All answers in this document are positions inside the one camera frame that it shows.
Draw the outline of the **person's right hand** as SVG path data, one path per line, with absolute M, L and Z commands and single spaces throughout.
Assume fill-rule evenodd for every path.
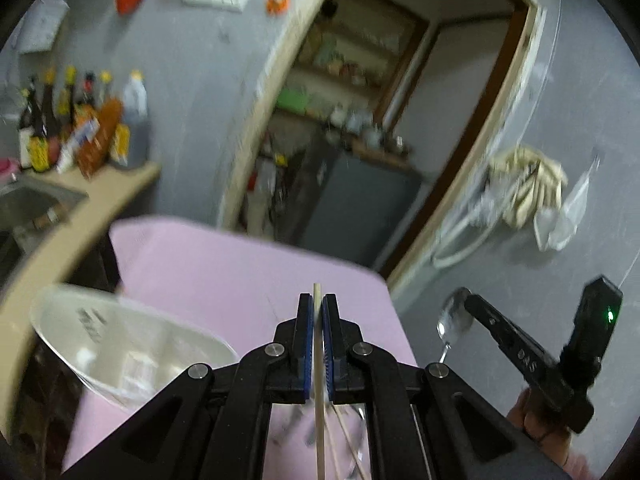
M 515 404 L 506 414 L 506 419 L 523 431 L 546 454 L 573 479 L 587 479 L 591 471 L 585 455 L 572 449 L 572 434 L 564 427 L 544 422 L 527 406 L 530 389 L 521 391 Z

